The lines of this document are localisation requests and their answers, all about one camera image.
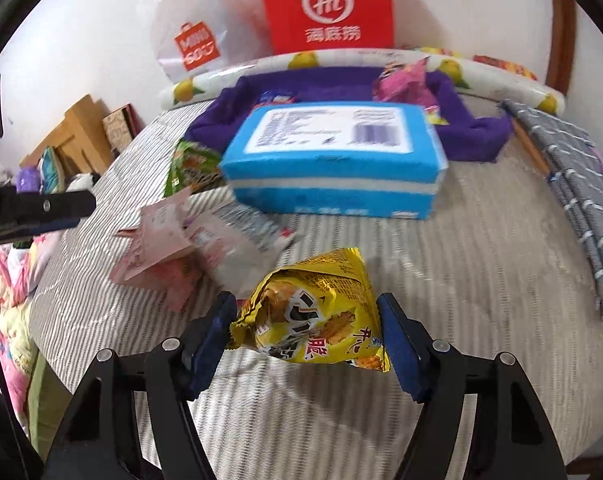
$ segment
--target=yellow snack bag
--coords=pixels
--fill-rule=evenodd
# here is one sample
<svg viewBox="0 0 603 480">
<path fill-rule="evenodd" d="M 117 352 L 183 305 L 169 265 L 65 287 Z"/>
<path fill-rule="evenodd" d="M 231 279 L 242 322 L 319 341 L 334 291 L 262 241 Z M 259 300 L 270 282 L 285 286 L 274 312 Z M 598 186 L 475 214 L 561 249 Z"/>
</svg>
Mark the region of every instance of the yellow snack bag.
<svg viewBox="0 0 603 480">
<path fill-rule="evenodd" d="M 357 248 L 271 272 L 230 325 L 231 348 L 291 363 L 342 361 L 387 372 L 379 312 Z"/>
</svg>

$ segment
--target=orange logo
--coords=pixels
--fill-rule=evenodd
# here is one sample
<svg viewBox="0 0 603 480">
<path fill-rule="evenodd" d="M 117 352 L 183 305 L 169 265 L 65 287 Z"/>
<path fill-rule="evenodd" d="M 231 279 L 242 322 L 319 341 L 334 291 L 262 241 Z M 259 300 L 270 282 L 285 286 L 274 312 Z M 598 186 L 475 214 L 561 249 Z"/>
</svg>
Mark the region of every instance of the orange logo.
<svg viewBox="0 0 603 480">
<path fill-rule="evenodd" d="M 189 71 L 220 56 L 215 38 L 204 22 L 197 25 L 184 23 L 175 42 L 182 54 L 182 62 Z"/>
</svg>

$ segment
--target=pink snack bag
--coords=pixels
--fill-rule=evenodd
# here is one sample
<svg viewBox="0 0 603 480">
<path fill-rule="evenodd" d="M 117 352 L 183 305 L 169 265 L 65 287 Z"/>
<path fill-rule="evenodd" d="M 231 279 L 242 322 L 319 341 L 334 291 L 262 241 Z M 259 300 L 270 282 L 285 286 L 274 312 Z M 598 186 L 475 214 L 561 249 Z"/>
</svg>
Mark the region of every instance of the pink snack bag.
<svg viewBox="0 0 603 480">
<path fill-rule="evenodd" d="M 128 250 L 110 273 L 119 285 L 166 291 L 166 307 L 178 312 L 202 275 L 184 233 L 189 189 L 144 206 Z"/>
<path fill-rule="evenodd" d="M 389 63 L 373 86 L 373 100 L 382 103 L 419 105 L 426 110 L 438 108 L 437 99 L 425 84 L 428 58 L 412 65 Z"/>
<path fill-rule="evenodd" d="M 248 298 L 294 232 L 273 222 L 260 210 L 227 202 L 204 211 L 186 229 L 200 267 L 223 290 Z"/>
</svg>

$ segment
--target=white plastic bag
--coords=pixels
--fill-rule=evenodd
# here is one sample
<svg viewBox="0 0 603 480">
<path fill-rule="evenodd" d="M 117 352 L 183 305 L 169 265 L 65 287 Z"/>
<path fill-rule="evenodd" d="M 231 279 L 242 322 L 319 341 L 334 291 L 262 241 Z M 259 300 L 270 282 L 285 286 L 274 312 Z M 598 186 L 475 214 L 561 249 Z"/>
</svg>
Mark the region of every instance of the white plastic bag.
<svg viewBox="0 0 603 480">
<path fill-rule="evenodd" d="M 155 57 L 178 83 L 198 73 L 268 56 L 254 6 L 244 0 L 142 0 L 140 16 L 150 26 Z"/>
<path fill-rule="evenodd" d="M 223 290 L 245 300 L 275 269 L 294 232 L 254 207 L 226 202 L 197 216 L 186 236 L 200 267 Z"/>
</svg>

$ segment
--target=striped bed sheet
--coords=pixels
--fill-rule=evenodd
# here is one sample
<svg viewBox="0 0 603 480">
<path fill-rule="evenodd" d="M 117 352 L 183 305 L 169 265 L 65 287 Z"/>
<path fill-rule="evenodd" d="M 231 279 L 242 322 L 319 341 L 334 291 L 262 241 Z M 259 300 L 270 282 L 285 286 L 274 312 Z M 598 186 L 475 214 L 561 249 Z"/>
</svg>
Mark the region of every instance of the striped bed sheet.
<svg viewBox="0 0 603 480">
<path fill-rule="evenodd" d="M 210 306 L 203 278 L 179 313 L 162 294 L 114 285 L 108 274 L 140 206 L 163 192 L 170 155 L 207 103 L 165 112 L 115 160 L 94 189 L 95 213 L 65 232 L 32 305 L 33 337 L 71 391 L 101 348 L 144 352 L 179 335 Z M 201 193 L 205 210 L 231 196 Z M 509 143 L 496 164 L 453 163 L 427 221 L 275 216 L 300 239 L 280 264 L 358 246 L 377 293 L 461 352 L 520 360 L 569 462 L 603 434 L 603 323 L 588 262 L 563 210 L 527 155 Z M 144 456 L 159 465 L 144 394 L 136 397 Z M 421 407 L 394 374 L 348 365 L 293 365 L 249 349 L 226 351 L 210 389 L 190 409 L 223 480 L 389 479 Z M 465 404 L 449 478 L 470 445 Z"/>
</svg>

